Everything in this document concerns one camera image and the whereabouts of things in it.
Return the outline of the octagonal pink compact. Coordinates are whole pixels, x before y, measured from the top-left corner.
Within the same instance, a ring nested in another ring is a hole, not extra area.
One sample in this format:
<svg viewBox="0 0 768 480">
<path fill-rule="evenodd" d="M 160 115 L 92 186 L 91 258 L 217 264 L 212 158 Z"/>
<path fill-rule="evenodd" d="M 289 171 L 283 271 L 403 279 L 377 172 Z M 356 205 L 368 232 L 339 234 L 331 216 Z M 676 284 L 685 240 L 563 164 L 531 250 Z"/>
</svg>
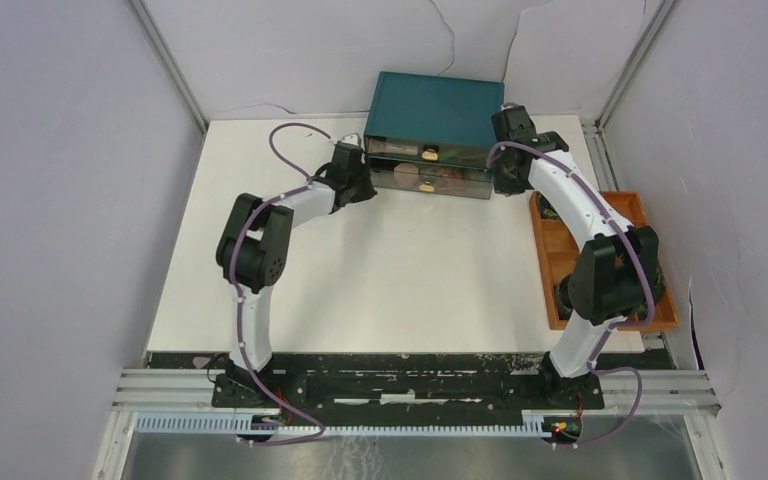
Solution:
<svg viewBox="0 0 768 480">
<path fill-rule="evenodd" d="M 393 169 L 393 181 L 398 188 L 412 189 L 419 181 L 419 168 L 413 163 L 400 163 Z"/>
</svg>

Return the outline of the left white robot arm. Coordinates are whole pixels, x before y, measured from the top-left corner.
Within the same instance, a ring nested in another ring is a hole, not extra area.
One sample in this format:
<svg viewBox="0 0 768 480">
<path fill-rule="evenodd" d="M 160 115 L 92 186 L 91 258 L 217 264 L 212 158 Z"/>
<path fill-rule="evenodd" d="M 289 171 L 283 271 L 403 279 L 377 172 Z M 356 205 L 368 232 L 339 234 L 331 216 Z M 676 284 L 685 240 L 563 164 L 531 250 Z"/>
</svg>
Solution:
<svg viewBox="0 0 768 480">
<path fill-rule="evenodd" d="M 235 199 L 215 259 L 237 304 L 237 346 L 231 357 L 249 369 L 236 384 L 247 404 L 263 406 L 275 391 L 274 379 L 262 370 L 273 356 L 271 297 L 288 264 L 293 230 L 375 195 L 361 139 L 349 135 L 336 142 L 331 160 L 304 185 L 268 198 L 243 193 Z"/>
</svg>

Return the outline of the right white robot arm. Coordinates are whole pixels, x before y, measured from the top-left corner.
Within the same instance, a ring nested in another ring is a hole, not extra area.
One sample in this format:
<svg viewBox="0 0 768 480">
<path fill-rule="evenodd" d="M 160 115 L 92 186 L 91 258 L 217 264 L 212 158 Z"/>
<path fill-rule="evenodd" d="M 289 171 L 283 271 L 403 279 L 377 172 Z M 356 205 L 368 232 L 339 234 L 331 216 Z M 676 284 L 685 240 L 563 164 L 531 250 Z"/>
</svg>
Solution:
<svg viewBox="0 0 768 480">
<path fill-rule="evenodd" d="M 494 191 L 533 190 L 546 198 L 572 234 L 578 259 L 567 281 L 571 317 L 543 362 L 540 400 L 562 408 L 578 393 L 579 380 L 594 373 L 610 335 L 640 308 L 641 324 L 656 311 L 659 238 L 612 207 L 588 181 L 568 144 L 555 132 L 539 133 L 526 108 L 504 104 L 492 118 L 496 142 L 486 165 Z"/>
</svg>

